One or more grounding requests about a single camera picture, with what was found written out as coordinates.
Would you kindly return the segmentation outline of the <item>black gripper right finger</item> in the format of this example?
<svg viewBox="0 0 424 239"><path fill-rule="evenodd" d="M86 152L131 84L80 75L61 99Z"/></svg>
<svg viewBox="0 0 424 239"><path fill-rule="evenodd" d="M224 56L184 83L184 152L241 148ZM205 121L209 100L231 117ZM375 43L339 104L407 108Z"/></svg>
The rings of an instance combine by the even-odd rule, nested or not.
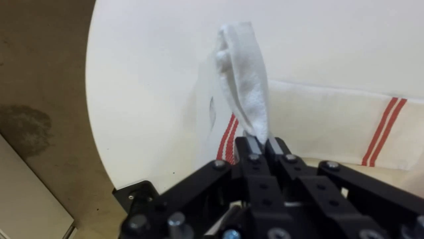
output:
<svg viewBox="0 0 424 239"><path fill-rule="evenodd" d="M301 158L294 156L288 145L277 137L270 137L266 141L265 156L273 174L278 174L282 170L294 170L301 162Z"/></svg>

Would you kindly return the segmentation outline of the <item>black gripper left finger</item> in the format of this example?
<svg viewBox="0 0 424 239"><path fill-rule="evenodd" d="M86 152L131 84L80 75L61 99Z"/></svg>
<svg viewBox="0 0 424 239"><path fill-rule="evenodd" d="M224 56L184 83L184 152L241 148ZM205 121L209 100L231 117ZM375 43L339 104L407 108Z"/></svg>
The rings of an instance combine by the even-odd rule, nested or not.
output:
<svg viewBox="0 0 424 239"><path fill-rule="evenodd" d="M261 176L264 173L264 157L254 137L237 137L236 158L244 177Z"/></svg>

